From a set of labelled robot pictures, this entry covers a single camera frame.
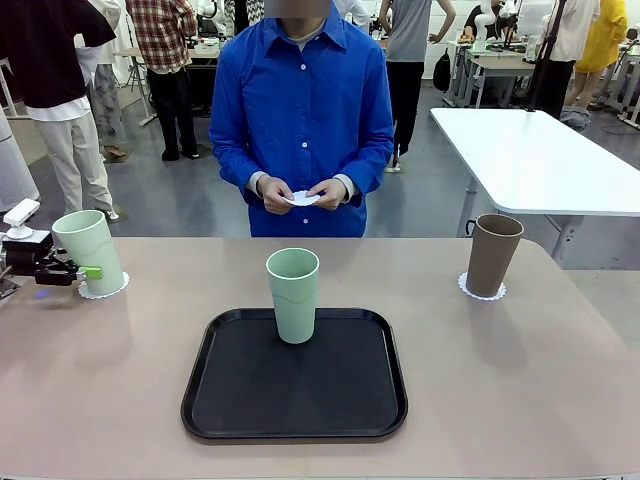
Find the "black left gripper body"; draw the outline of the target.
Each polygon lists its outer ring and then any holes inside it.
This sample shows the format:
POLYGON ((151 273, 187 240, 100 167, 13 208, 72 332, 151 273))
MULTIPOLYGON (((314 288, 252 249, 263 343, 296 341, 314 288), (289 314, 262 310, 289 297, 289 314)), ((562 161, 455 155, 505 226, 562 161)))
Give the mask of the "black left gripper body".
POLYGON ((2 239, 2 270, 13 275, 33 275, 46 265, 46 257, 53 248, 49 231, 35 230, 24 239, 2 239))

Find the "person's right hand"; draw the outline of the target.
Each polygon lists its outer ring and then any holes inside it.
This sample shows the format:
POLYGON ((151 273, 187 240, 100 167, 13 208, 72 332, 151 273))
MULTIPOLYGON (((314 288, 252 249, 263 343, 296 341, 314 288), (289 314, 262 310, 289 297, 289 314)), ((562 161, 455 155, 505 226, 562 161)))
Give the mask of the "person's right hand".
POLYGON ((293 208, 293 193, 283 180, 263 175, 257 181, 256 187, 263 198, 267 212, 275 215, 285 215, 293 208))

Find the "person's left hand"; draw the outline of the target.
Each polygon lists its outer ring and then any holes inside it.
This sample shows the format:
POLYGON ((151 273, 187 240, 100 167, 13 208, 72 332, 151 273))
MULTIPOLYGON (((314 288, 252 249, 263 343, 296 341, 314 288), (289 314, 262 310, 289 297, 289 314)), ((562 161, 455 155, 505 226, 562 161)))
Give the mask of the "person's left hand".
POLYGON ((340 179, 332 178, 316 184, 307 192, 308 197, 318 195, 314 206, 325 210, 335 211, 347 196, 347 189, 340 179))

